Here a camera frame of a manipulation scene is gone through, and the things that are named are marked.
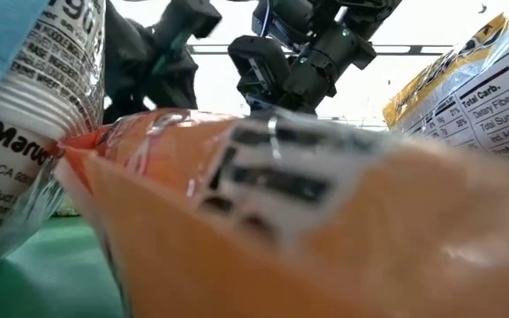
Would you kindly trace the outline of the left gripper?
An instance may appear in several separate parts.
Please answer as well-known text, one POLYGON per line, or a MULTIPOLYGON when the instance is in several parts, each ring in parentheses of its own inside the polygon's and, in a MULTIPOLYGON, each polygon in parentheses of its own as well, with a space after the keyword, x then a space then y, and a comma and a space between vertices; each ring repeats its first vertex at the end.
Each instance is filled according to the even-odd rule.
POLYGON ((144 45, 143 51, 148 54, 145 59, 137 58, 135 50, 130 55, 107 50, 105 88, 111 103, 104 110, 103 122, 112 124, 120 117, 147 111, 146 98, 155 109, 196 110, 194 80, 198 64, 189 47, 170 53, 157 70, 153 59, 153 29, 138 26, 136 32, 144 45))

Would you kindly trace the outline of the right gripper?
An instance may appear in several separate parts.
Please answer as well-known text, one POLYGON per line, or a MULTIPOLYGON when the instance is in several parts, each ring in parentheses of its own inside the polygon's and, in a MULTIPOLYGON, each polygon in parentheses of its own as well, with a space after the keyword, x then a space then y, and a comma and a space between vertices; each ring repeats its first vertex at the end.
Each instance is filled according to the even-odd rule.
POLYGON ((336 94, 338 74, 332 66, 295 65, 283 85, 280 106, 284 109, 315 114, 326 95, 336 94))

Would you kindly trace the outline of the red Maruchan ramen pack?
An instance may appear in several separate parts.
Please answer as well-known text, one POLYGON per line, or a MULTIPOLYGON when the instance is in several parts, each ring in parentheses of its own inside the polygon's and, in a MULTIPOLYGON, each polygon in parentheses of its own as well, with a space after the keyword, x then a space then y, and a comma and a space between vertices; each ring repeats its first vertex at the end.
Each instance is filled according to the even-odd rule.
POLYGON ((63 140, 124 318, 509 318, 509 158, 286 111, 63 140))

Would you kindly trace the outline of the green table mat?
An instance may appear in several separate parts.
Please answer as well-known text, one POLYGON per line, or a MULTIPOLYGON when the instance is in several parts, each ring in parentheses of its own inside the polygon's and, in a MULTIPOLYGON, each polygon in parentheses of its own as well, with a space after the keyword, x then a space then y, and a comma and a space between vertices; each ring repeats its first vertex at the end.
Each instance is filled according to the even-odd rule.
POLYGON ((50 218, 0 262, 0 318, 125 318, 93 230, 50 218))

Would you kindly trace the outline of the yellow noodle packet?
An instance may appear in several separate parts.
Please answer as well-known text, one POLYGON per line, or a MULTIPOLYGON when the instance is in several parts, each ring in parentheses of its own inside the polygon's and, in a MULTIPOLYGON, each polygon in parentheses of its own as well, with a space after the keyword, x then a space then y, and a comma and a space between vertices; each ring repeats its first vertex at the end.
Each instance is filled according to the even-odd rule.
POLYGON ((0 261, 60 209, 60 142, 102 122, 106 3, 0 0, 0 261))

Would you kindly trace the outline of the yellow Maruchan ramen pack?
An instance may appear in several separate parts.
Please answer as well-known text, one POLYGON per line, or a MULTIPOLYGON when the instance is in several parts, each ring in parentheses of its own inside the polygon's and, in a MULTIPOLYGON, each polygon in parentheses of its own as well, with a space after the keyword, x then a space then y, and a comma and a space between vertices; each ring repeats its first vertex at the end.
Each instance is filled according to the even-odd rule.
POLYGON ((390 131, 509 157, 509 4, 383 108, 390 131))

